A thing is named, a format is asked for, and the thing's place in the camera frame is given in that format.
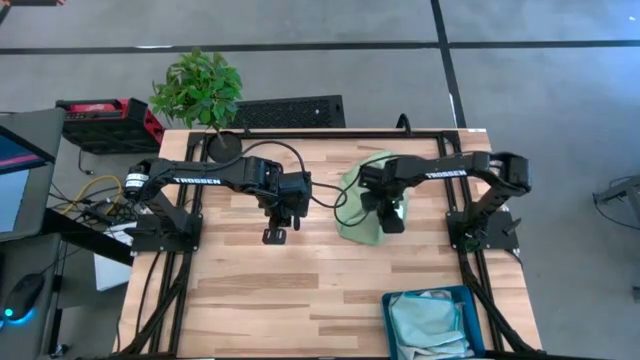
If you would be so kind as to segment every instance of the potted plant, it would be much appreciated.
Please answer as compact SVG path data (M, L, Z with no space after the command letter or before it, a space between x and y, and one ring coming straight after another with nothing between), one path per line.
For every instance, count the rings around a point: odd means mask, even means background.
M235 120L235 101L242 99L240 75L219 53L209 56L194 48L180 57L169 65L166 84L152 82L152 111L165 114L170 122L177 118L188 128L193 123L214 128L217 136L207 152L216 162L229 161L242 151L242 142L234 133L220 130Z

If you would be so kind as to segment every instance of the light blue cloth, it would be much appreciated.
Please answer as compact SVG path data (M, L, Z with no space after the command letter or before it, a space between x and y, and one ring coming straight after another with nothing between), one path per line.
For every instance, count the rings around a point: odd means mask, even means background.
M405 292L391 299L390 313L402 360L472 356L462 322L462 305L448 291Z

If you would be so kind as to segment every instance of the yellow cable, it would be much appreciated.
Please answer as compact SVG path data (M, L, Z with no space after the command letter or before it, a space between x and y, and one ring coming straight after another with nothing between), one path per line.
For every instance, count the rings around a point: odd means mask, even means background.
M85 186L83 186L82 190L80 190L78 195L76 195L75 199L73 199L73 204L69 204L69 206L67 206L67 208L61 212L61 214L67 215L67 213L71 211L71 209L76 205L78 200L82 199L82 197L84 196L84 193L87 192L87 190L89 190L89 188L93 186L93 184L96 184L102 180L113 180L118 184L118 197L116 197L116 199L113 201L113 204L107 209L106 214L111 212L111 210L113 210L113 207L115 206L115 203L117 203L120 200L120 197L122 196L122 183L117 177L113 175L103 175L89 181Z

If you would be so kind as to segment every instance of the plant pot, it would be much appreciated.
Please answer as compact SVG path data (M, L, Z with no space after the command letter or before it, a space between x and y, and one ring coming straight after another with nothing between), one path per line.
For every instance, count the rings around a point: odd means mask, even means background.
M220 136L213 136L207 145L207 154L217 163L226 163L235 159L242 152L242 140L231 131L221 131Z

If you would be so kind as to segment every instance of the green leaves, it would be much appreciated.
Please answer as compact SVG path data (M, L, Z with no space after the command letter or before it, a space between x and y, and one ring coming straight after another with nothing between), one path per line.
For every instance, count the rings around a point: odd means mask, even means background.
M235 119L242 80L221 54L206 55L198 48L181 54L167 68L165 81L152 82L155 95L149 102L154 113L178 118L189 128L196 122L222 129Z

